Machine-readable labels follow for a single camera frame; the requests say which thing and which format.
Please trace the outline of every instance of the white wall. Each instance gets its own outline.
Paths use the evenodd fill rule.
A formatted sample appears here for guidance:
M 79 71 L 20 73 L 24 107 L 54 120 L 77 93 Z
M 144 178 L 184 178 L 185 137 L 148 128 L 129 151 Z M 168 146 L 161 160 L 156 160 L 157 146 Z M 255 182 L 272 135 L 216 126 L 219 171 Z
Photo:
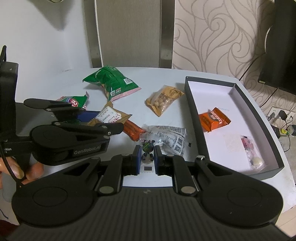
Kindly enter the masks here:
M 49 76 L 91 67 L 83 0 L 0 0 L 0 22 L 0 47 L 19 64 L 16 101 L 34 97 Z

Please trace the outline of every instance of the black cable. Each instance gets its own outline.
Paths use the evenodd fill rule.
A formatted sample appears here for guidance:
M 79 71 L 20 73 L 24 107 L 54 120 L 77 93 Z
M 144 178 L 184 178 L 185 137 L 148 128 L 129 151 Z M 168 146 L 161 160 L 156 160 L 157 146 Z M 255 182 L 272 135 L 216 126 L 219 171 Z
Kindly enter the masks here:
M 292 120 L 290 122 L 288 122 L 287 124 L 290 124 L 292 121 L 293 121 L 293 117 L 292 117 Z M 284 126 L 285 126 L 285 124 L 280 129 L 282 129 Z
M 276 88 L 276 90 L 267 98 L 267 100 L 262 104 L 260 105 L 259 107 L 261 108 L 262 106 L 264 106 L 266 104 L 266 102 L 274 95 L 274 93 L 278 90 L 278 88 Z
M 12 171 L 12 169 L 11 169 L 11 167 L 10 167 L 10 165 L 9 165 L 9 163 L 8 163 L 8 161 L 7 161 L 6 157 L 5 157 L 5 155 L 4 155 L 4 152 L 3 152 L 3 148 L 2 148 L 2 144 L 1 144 L 1 142 L 0 142 L 0 155 L 1 155 L 1 158 L 2 158 L 2 160 L 3 160 L 3 162 L 4 162 L 4 165 L 6 166 L 6 168 L 7 168 L 8 172 L 9 172 L 9 174 L 11 175 L 11 177 L 15 180 L 15 182 L 17 183 L 18 186 L 23 187 L 24 184 L 22 184 L 21 179 L 18 179 L 18 178 L 15 176 L 15 174 L 13 173 L 13 171 Z
M 249 68 L 251 68 L 251 66 L 253 65 L 253 63 L 255 63 L 255 61 L 257 60 L 257 59 L 259 59 L 262 55 L 264 55 L 265 53 L 263 53 L 263 54 L 261 54 L 261 55 L 259 55 L 258 57 L 256 57 L 252 62 L 251 62 L 251 64 L 249 65 L 249 67 L 246 69 L 246 71 L 242 74 L 242 76 L 239 78 L 239 81 L 241 81 L 241 79 L 244 77 L 244 75 L 246 74 L 246 72 L 249 70 Z
M 289 148 L 288 148 L 288 150 L 290 150 L 290 147 L 291 147 L 291 140 L 290 140 L 290 136 L 289 136 L 289 132 L 288 132 L 288 131 L 287 131 L 287 135 L 288 135 L 288 137 L 289 137 Z

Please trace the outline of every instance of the charger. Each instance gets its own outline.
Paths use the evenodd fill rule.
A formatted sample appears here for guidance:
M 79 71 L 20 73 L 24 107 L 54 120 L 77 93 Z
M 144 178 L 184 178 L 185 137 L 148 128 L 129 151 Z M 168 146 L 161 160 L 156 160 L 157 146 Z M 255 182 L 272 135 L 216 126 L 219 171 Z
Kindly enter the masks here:
M 283 110 L 280 110 L 279 111 L 279 116 L 280 116 L 280 118 L 283 120 L 283 121 L 285 121 L 286 119 L 287 119 L 287 114 L 286 114 L 286 112 L 284 112 Z

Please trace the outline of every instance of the white table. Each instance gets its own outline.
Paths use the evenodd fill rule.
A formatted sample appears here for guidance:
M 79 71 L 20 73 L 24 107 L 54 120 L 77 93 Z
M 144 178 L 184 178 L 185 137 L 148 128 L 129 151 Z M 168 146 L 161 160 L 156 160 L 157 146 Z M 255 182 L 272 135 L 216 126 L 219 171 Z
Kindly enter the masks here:
M 157 117 L 148 107 L 146 107 L 144 103 L 146 98 L 148 98 L 151 93 L 158 91 L 163 85 L 176 86 L 184 91 L 186 76 L 224 80 L 236 82 L 238 85 L 241 85 L 241 83 L 238 82 L 238 80 L 235 78 L 203 72 L 157 68 L 118 69 L 126 77 L 132 79 L 142 89 L 129 96 L 114 101 L 114 108 L 121 110 L 127 114 L 132 114 L 133 116 L 130 118 L 130 120 L 136 123 L 138 126 L 147 124 L 186 127 L 190 133 L 194 132 L 185 96 L 172 103 L 172 105 L 162 114 L 161 117 Z M 87 102 L 88 110 L 101 110 L 107 102 L 104 90 L 95 85 L 82 82 L 83 78 L 95 72 L 96 70 L 97 69 L 70 70 L 51 79 L 41 77 L 40 83 L 34 87 L 34 90 L 32 90 L 31 93 L 28 93 L 26 98 L 55 100 L 61 96 L 84 95 L 85 91 L 87 91 L 90 95 L 89 101 Z M 23 102 L 23 99 L 18 99 L 16 96 L 16 101 Z M 182 113 L 186 114 L 183 117 L 180 115 L 181 108 Z M 282 155 L 285 167 L 277 175 L 270 179 L 264 180 L 264 182 L 274 186 L 281 193 L 284 200 L 284 212 L 296 205 L 296 188 L 290 167 L 288 165 L 288 161 L 283 153 L 283 150 L 280 147 L 280 143 L 278 142 L 278 140 L 276 140 L 276 143 L 279 147 L 279 151 Z M 121 133 L 117 136 L 112 136 L 110 139 L 108 151 L 101 155 L 101 159 L 109 160 L 112 156 L 117 154 L 132 153 L 135 145 L 136 143 L 133 142 L 125 133 Z M 69 166 L 69 164 L 57 167 L 46 167 L 45 172 L 48 175 L 67 166 Z M 150 182 L 154 183 L 155 185 L 157 185 L 158 183 L 165 183 L 166 185 L 169 185 L 171 183 L 171 179 L 169 177 L 157 177 L 156 179 L 154 179 L 154 181 L 150 180 Z

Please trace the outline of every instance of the wall-mounted tv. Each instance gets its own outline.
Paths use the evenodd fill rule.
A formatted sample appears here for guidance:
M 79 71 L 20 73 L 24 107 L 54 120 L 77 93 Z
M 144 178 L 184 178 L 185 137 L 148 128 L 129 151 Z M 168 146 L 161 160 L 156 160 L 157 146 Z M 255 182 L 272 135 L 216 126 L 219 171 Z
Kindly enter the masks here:
M 258 82 L 296 95 L 296 2 L 275 0 L 275 21 L 266 35 Z

